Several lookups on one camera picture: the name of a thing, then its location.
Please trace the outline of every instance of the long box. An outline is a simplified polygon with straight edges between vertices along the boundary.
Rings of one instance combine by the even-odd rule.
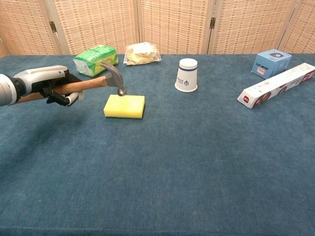
[[[253,108],[264,101],[309,80],[314,73],[314,66],[303,63],[244,89],[237,100],[248,108]]]

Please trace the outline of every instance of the wicker screen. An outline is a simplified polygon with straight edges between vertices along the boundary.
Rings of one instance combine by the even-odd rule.
[[[0,0],[0,35],[12,55],[55,55],[40,0]]]
[[[282,50],[315,53],[315,0],[304,0]]]
[[[4,48],[3,48],[3,46],[2,46],[2,43],[1,43],[1,41],[0,41],[0,58],[3,58],[3,57],[5,57],[5,56],[7,56],[7,53],[6,53],[6,51],[4,50]]]
[[[277,48],[295,2],[224,0],[214,51],[210,53],[256,54]]]
[[[132,0],[54,0],[71,54],[105,44],[118,53],[139,41]]]
[[[140,41],[156,44],[163,54],[202,53],[208,1],[141,0]]]

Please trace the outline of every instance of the white paper cup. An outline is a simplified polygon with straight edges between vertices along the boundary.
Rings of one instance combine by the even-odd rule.
[[[191,58],[181,59],[175,88],[182,92],[193,92],[197,87],[197,61]]]

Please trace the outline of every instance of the sponge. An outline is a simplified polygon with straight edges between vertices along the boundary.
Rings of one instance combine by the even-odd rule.
[[[111,94],[104,107],[106,117],[142,118],[145,99],[140,95]]]

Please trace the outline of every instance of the cardboard box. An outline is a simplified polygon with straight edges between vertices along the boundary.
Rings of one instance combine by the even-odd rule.
[[[259,53],[256,56],[252,73],[264,79],[269,79],[285,71],[291,60],[291,55],[276,49]]]
[[[303,63],[270,79],[246,88],[237,100],[248,108],[253,108],[264,101],[309,80],[314,73],[314,66]]]

